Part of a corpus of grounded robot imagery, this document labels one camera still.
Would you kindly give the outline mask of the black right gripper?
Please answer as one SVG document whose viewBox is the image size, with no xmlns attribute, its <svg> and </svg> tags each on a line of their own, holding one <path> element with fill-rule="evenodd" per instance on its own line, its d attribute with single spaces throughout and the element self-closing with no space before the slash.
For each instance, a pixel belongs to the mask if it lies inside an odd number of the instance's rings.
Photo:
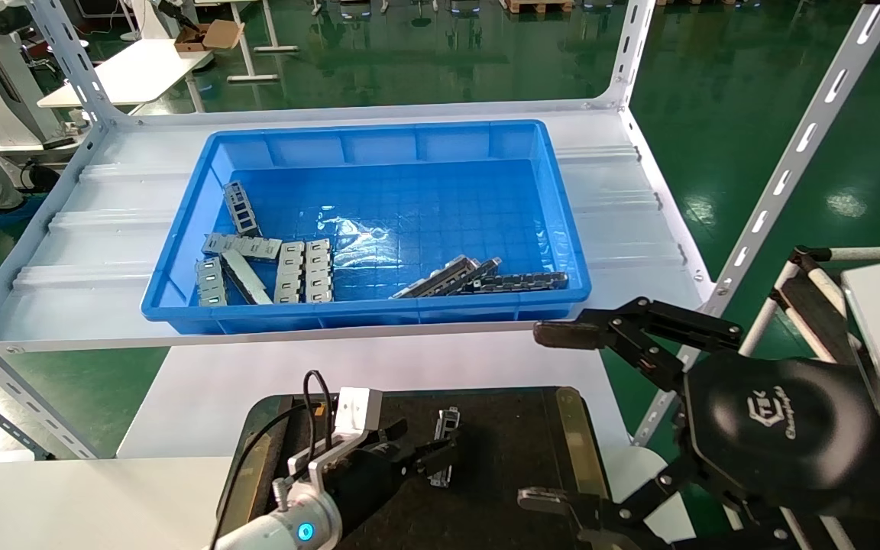
<svg viewBox="0 0 880 550">
<path fill-rule="evenodd" d="M 682 377 L 689 442 L 740 499 L 817 516 L 880 521 L 880 415 L 855 367 L 710 355 Z M 527 487 L 521 508 L 568 516 L 577 538 L 631 549 L 792 549 L 778 525 L 667 542 L 645 520 L 684 485 L 709 480 L 682 455 L 623 502 Z"/>
</svg>

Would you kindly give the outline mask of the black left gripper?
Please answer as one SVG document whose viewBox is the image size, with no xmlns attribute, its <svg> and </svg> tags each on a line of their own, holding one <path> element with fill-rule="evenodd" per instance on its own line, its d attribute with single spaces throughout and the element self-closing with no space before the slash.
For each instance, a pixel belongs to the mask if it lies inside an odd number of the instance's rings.
<svg viewBox="0 0 880 550">
<path fill-rule="evenodd" d="M 409 447 L 403 446 L 406 432 L 406 418 L 398 418 L 378 429 L 378 445 L 354 449 L 325 474 L 325 491 L 338 508 L 342 537 L 359 529 L 391 501 L 410 474 L 436 476 L 457 462 L 460 449 L 456 438 Z"/>
</svg>

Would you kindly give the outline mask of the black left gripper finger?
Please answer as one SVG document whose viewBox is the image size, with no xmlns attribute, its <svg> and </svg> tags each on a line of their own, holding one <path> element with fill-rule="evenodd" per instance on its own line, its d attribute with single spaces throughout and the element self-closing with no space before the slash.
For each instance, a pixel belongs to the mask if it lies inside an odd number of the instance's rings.
<svg viewBox="0 0 880 550">
<path fill-rule="evenodd" d="M 640 296 L 618 309 L 585 309 L 572 321 L 537 322 L 533 334 L 547 348 L 611 349 L 658 389 L 680 391 L 684 362 L 658 341 L 698 351 L 737 351 L 743 327 Z"/>
</svg>

